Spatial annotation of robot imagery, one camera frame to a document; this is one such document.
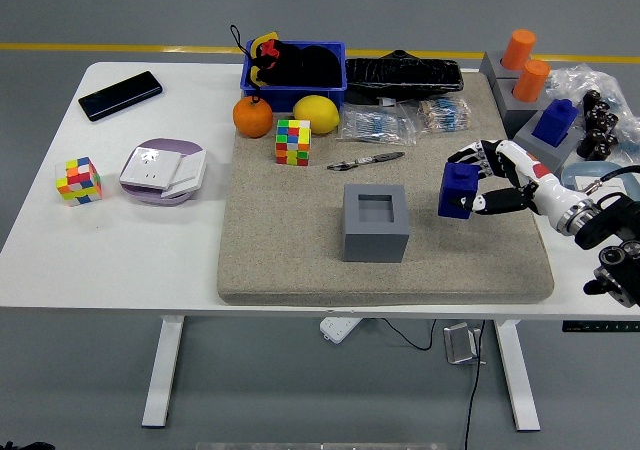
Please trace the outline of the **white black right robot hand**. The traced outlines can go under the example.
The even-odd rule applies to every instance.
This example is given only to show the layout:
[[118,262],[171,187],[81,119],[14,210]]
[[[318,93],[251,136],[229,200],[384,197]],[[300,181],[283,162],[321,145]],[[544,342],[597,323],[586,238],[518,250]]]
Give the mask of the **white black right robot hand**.
[[547,217],[556,227],[565,214],[593,204],[586,194],[565,188],[544,164],[512,140],[479,140],[451,155],[448,161],[474,166],[480,179],[495,176],[511,183],[509,188],[454,202],[479,215],[529,209]]

